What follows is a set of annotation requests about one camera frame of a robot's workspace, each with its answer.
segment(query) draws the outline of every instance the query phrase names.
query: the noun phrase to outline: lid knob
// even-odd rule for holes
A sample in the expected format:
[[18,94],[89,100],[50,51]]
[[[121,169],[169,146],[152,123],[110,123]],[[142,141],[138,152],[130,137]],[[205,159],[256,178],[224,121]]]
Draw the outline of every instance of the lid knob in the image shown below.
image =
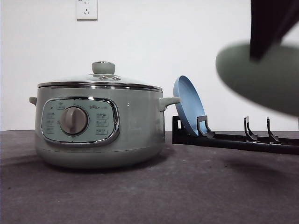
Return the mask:
[[93,72],[94,74],[111,74],[115,72],[115,64],[111,62],[94,62],[93,63]]

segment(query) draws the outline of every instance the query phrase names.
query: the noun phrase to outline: wall outlet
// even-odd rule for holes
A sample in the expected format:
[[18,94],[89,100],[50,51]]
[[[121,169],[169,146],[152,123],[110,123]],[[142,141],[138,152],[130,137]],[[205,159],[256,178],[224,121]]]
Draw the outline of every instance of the wall outlet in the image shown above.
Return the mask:
[[77,20],[98,20],[98,0],[76,0]]

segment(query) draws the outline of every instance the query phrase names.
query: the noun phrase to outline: blurred object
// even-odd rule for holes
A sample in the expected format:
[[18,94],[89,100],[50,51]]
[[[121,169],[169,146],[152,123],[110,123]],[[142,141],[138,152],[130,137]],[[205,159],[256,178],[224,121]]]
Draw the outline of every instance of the blurred object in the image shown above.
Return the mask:
[[220,78],[258,104],[299,116],[299,48],[281,45],[297,21],[299,0],[251,0],[250,44],[218,53]]
[[226,47],[216,58],[220,78],[240,95],[268,108],[299,116],[299,49],[273,45],[260,61],[250,45]]
[[250,58],[261,59],[299,21],[299,0],[251,0]]

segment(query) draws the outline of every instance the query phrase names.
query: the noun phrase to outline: black dish rack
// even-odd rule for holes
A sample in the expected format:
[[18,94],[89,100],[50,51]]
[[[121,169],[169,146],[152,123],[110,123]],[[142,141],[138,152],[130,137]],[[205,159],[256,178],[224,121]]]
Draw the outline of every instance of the black dish rack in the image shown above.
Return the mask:
[[[197,117],[198,137],[187,133],[182,122],[180,128],[179,116],[172,117],[172,143],[206,147],[231,148],[255,152],[278,154],[299,154],[299,139],[280,138],[270,130],[270,119],[267,117],[268,137],[253,134],[249,128],[249,117],[244,118],[245,135],[221,134],[211,131],[208,127],[207,116]],[[207,133],[200,129],[200,122],[205,122]]]

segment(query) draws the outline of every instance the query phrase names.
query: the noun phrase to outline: gray table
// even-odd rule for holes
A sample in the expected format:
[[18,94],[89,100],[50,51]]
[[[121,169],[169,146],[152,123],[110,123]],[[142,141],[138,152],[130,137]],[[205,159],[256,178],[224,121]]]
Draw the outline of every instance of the gray table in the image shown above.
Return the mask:
[[[284,133],[298,137],[298,133]],[[45,164],[1,132],[2,224],[298,224],[299,156],[173,145],[127,168]]]

